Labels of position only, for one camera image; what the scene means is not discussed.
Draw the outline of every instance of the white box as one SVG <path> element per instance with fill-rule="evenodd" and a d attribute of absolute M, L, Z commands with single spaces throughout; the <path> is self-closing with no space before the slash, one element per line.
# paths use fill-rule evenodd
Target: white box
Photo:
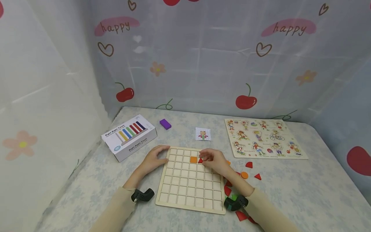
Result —
<path fill-rule="evenodd" d="M 139 114 L 101 137 L 116 159 L 121 162 L 156 138 L 157 131 L 150 122 Z"/>

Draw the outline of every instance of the brown heart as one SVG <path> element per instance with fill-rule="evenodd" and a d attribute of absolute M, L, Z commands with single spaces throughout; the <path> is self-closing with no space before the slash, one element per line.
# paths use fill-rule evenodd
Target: brown heart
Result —
<path fill-rule="evenodd" d="M 318 16 L 323 15 L 323 14 L 326 13 L 327 11 L 328 11 L 328 6 L 326 6 L 326 4 L 324 3 L 324 4 L 321 6 L 321 9 L 319 10 Z"/>
<path fill-rule="evenodd" d="M 132 1 L 130 1 L 130 0 L 128 0 L 128 5 L 129 5 L 129 9 L 130 9 L 131 11 L 134 11 L 134 10 L 136 9 L 136 7 L 137 7 L 137 3 L 132 2 Z"/>
<path fill-rule="evenodd" d="M 260 45 L 260 50 L 263 50 L 263 49 L 265 49 L 266 47 L 270 47 L 269 48 L 269 50 L 266 52 L 266 53 L 264 53 L 263 55 L 260 55 L 259 54 L 259 52 L 258 52 L 258 47 L 259 47 L 259 45 Z M 263 57 L 263 56 L 265 56 L 266 54 L 268 54 L 270 51 L 271 51 L 271 49 L 272 49 L 272 44 L 268 44 L 268 45 L 265 45 L 264 47 L 263 47 L 263 44 L 262 43 L 258 43 L 257 45 L 256 45 L 256 54 L 258 55 L 258 56 L 260 56 L 260 57 Z"/>
<path fill-rule="evenodd" d="M 110 54 L 104 52 L 108 47 L 111 47 L 111 48 L 112 48 L 112 52 L 111 52 Z M 108 56 L 108 57 L 110 57 L 110 56 L 112 56 L 112 55 L 114 54 L 114 47 L 113 47 L 112 44 L 110 44 L 110 43 L 107 44 L 106 46 L 104 46 L 101 42 L 98 42 L 98 48 L 99 48 L 99 50 L 100 50 L 103 54 L 105 54 L 105 55 Z"/>

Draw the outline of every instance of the sleeve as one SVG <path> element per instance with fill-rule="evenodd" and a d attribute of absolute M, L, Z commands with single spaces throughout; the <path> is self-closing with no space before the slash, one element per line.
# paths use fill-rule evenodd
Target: sleeve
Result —
<path fill-rule="evenodd" d="M 136 203 L 131 200 L 134 191 L 134 188 L 120 187 L 89 232 L 120 232 L 126 219 L 134 211 Z"/>
<path fill-rule="evenodd" d="M 249 200 L 245 207 L 246 212 L 263 228 L 264 232 L 300 232 L 296 225 L 276 209 L 267 195 L 259 189 L 255 188 L 253 194 L 246 199 Z"/>

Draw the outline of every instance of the cartoon figure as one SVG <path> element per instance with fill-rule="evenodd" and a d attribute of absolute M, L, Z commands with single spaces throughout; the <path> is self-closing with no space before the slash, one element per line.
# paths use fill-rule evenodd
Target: cartoon figure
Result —
<path fill-rule="evenodd" d="M 205 138 L 208 136 L 206 135 L 206 131 L 200 131 L 200 135 L 198 137 L 202 138 L 202 140 L 205 140 Z"/>
<path fill-rule="evenodd" d="M 234 130 L 232 120 L 227 121 L 227 124 L 228 124 L 230 130 Z"/>
<path fill-rule="evenodd" d="M 300 153 L 301 150 L 299 150 L 298 145 L 296 145 L 293 141 L 290 141 L 289 144 L 288 144 L 288 146 L 290 147 L 291 150 L 294 150 L 298 156 L 301 156 L 302 155 Z"/>
<path fill-rule="evenodd" d="M 267 129 L 267 123 L 265 121 L 262 121 L 261 123 L 259 123 L 260 126 L 263 128 L 263 130 L 266 130 Z"/>
<path fill-rule="evenodd" d="M 277 152 L 277 156 L 285 156 L 284 154 L 282 154 L 282 146 L 280 143 L 273 143 L 273 145 L 271 146 L 274 150 L 276 150 Z"/>
<path fill-rule="evenodd" d="M 273 130 L 273 133 L 270 134 L 270 139 L 271 140 L 285 140 L 282 136 L 279 135 L 277 130 Z"/>
<path fill-rule="evenodd" d="M 242 121 L 242 125 L 243 125 L 245 131 L 248 130 L 248 128 L 247 128 L 248 124 L 249 124 L 249 121 Z"/>
<path fill-rule="evenodd" d="M 262 148 L 261 146 L 259 146 L 259 144 L 257 142 L 253 142 L 253 146 L 252 146 L 252 149 L 256 150 L 256 152 L 258 153 L 259 156 L 264 156 L 265 153 L 262 151 Z"/>
<path fill-rule="evenodd" d="M 235 141 L 233 143 L 233 146 L 236 148 L 236 152 L 242 156 L 245 156 L 246 154 L 242 151 L 243 150 L 243 147 L 245 147 L 245 145 L 243 144 L 239 144 L 239 142 Z"/>
<path fill-rule="evenodd" d="M 263 142 L 262 133 L 260 131 L 253 131 L 253 133 L 255 134 L 255 137 L 257 138 L 259 142 Z"/>
<path fill-rule="evenodd" d="M 281 122 L 277 121 L 277 122 L 276 122 L 276 125 L 277 125 L 277 127 L 278 127 L 278 129 L 279 129 L 280 131 L 283 131 L 283 129 L 282 129 L 283 124 L 282 124 Z"/>
<path fill-rule="evenodd" d="M 239 136 L 238 137 L 238 140 L 241 141 L 241 139 L 244 139 L 244 140 L 250 140 L 247 135 L 245 135 L 245 133 L 243 131 L 238 131 L 237 132 L 237 135 Z"/>

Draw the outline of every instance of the pink flower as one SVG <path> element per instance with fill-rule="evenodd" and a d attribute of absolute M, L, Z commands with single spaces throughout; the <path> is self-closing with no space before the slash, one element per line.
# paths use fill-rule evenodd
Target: pink flower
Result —
<path fill-rule="evenodd" d="M 3 140 L 3 146 L 12 149 L 11 152 L 6 156 L 6 160 L 15 160 L 22 153 L 26 156 L 33 156 L 32 145 L 37 142 L 36 136 L 30 136 L 27 131 L 20 131 L 17 134 L 17 138 L 7 138 Z"/>
<path fill-rule="evenodd" d="M 299 86 L 304 84 L 305 82 L 313 82 L 314 77 L 317 75 L 316 72 L 311 72 L 310 70 L 305 71 L 304 75 L 298 76 L 296 78 L 297 81 L 300 81 Z"/>
<path fill-rule="evenodd" d="M 150 68 L 150 71 L 156 74 L 156 76 L 160 76 L 160 72 L 165 73 L 165 65 L 163 64 L 157 64 L 157 62 L 152 63 L 152 67 Z"/>

